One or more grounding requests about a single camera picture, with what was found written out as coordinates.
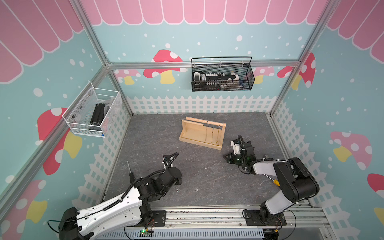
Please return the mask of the wooden jewelry display stand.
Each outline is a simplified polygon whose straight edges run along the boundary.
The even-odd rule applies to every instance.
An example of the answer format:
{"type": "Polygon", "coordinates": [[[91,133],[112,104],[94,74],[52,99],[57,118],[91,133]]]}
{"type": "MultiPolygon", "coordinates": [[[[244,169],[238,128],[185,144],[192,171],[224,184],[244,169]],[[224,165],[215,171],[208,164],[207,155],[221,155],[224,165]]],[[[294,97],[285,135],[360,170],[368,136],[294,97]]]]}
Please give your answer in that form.
{"type": "Polygon", "coordinates": [[[223,147],[226,123],[185,117],[182,128],[179,137],[181,142],[215,150],[223,147]]]}

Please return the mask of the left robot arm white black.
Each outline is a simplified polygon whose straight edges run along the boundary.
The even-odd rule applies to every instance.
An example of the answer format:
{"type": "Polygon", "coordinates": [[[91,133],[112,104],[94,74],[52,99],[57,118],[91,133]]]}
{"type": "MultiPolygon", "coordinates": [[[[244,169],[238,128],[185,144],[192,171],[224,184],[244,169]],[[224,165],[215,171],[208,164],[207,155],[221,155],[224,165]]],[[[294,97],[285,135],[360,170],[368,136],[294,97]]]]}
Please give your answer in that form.
{"type": "Polygon", "coordinates": [[[146,177],[132,179],[122,194],[82,210],[67,209],[53,231],[61,240],[94,240],[123,227],[154,224],[150,203],[182,183],[181,171],[173,167],[179,153],[163,156],[164,167],[146,177]]]}

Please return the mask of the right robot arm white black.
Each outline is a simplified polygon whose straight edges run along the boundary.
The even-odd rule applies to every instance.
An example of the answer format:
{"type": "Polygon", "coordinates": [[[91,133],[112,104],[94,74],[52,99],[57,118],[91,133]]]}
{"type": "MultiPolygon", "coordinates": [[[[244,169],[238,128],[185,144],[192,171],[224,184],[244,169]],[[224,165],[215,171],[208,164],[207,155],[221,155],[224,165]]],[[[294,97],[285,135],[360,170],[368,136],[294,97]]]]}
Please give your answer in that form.
{"type": "Polygon", "coordinates": [[[260,205],[260,215],[264,221],[277,217],[295,203],[319,193],[318,182],[299,158],[257,159],[252,142],[245,142],[240,135],[231,141],[231,146],[233,151],[224,156],[228,164],[238,166],[246,175],[273,176],[279,183],[280,190],[260,205]]]}

